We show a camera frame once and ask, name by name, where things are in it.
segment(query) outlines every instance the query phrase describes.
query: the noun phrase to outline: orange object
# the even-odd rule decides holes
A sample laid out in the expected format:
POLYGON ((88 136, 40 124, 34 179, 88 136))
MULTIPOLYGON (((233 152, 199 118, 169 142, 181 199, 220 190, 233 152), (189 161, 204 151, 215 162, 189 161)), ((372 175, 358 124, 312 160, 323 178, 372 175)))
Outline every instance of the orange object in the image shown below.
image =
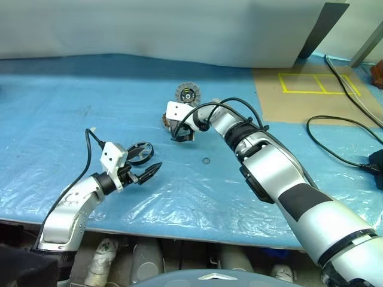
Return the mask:
POLYGON ((372 84, 383 89, 383 60, 371 67, 370 71, 373 78, 372 84))

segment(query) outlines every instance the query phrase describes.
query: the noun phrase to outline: floor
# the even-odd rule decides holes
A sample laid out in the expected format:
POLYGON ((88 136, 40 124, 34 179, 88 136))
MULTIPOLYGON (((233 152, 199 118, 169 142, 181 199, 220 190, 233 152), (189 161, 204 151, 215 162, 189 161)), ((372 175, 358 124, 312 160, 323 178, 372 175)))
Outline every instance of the floor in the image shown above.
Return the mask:
MULTIPOLYGON (((15 225, 0 222, 0 243, 17 247, 31 247, 38 232, 36 225, 15 225)), ((72 286, 83 286, 89 266, 98 244, 104 238, 117 239, 119 250, 111 265, 108 286, 128 287, 132 266, 133 248, 139 237, 86 232, 81 247, 76 255, 72 269, 72 286)), ((182 269, 216 268, 218 244, 190 242, 171 239, 160 239, 165 263, 165 272, 182 269)), ((309 259, 307 254, 299 251, 276 251, 255 247, 244 247, 254 272, 270 275, 274 264, 289 265, 294 274, 294 282, 304 287, 323 287, 320 280, 320 269, 309 259)))
MULTIPOLYGON (((84 282, 94 251, 105 236, 108 235, 92 232, 85 234, 72 271, 72 282, 78 284, 84 282)), ((136 237, 127 238, 119 236, 119 239, 125 241, 112 263, 108 281, 117 283, 120 287, 128 287, 133 247, 136 237)), ((161 239, 160 242, 163 250, 166 272, 178 270, 181 249, 183 251, 182 269, 206 268, 206 261, 208 260, 207 253, 214 253, 211 252, 211 250, 216 247, 215 244, 204 242, 184 242, 182 244, 179 240, 170 239, 161 239)), ((293 270, 294 282, 296 284, 304 287, 325 286, 320 280, 319 267, 314 265, 305 253, 289 251, 286 259, 278 259, 270 256, 261 248, 246 247, 244 249, 250 259, 254 271, 257 273, 270 275, 270 271, 274 264, 287 264, 293 270)))

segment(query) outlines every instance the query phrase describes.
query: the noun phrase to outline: metal ring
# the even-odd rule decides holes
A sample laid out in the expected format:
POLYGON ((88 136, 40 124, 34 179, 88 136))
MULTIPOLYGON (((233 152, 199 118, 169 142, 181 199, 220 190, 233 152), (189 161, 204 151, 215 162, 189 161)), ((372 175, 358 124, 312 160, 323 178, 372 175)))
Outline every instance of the metal ring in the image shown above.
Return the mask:
POLYGON ((154 155, 154 148, 149 142, 137 142, 127 149, 126 161, 132 166, 146 163, 154 155))

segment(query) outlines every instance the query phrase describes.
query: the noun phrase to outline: white wall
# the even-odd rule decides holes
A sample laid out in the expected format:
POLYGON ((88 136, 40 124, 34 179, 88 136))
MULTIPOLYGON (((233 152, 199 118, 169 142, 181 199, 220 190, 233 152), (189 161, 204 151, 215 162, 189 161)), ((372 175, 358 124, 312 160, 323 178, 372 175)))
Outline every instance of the white wall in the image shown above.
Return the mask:
MULTIPOLYGON (((351 59, 383 20, 383 0, 340 2, 349 3, 350 6, 316 51, 351 59)), ((375 47, 364 62, 377 63, 381 59, 383 59, 383 41, 375 47)))
POLYGON ((0 58, 126 53, 289 68, 326 0, 0 0, 0 58))

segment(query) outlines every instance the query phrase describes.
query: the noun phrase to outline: yellow tape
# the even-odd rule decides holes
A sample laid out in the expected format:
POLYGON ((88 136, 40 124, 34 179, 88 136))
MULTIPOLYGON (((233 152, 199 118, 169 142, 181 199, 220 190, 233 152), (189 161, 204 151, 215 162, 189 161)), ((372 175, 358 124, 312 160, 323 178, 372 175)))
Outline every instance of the yellow tape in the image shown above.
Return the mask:
POLYGON ((279 78, 279 81, 281 82, 281 85, 282 85, 282 91, 284 93, 287 92, 287 88, 286 88, 285 82, 282 79, 282 74, 281 73, 278 73, 278 78, 279 78))
MULTIPOLYGON (((279 78, 279 81, 281 82, 281 85, 282 85, 282 92, 283 93, 290 93, 290 94, 345 94, 343 92, 339 92, 339 91, 327 91, 323 84, 321 83, 320 79, 318 77, 322 77, 322 76, 330 76, 330 77, 335 77, 335 75, 332 75, 332 74, 298 74, 298 73, 278 73, 278 78, 279 78), (313 77, 315 79, 315 81, 317 82, 317 84, 320 86, 320 88, 322 89, 322 91, 292 91, 292 90, 289 90, 287 89, 286 87, 286 84, 283 80, 283 76, 287 76, 287 75, 292 75, 292 76, 310 76, 310 77, 313 77)), ((358 96, 361 96, 359 90, 356 88, 356 86, 351 82, 350 78, 348 78, 347 75, 341 75, 341 77, 345 78, 346 81, 348 81, 348 83, 350 84, 350 86, 352 87, 352 89, 355 91, 355 93, 358 95, 358 96)))

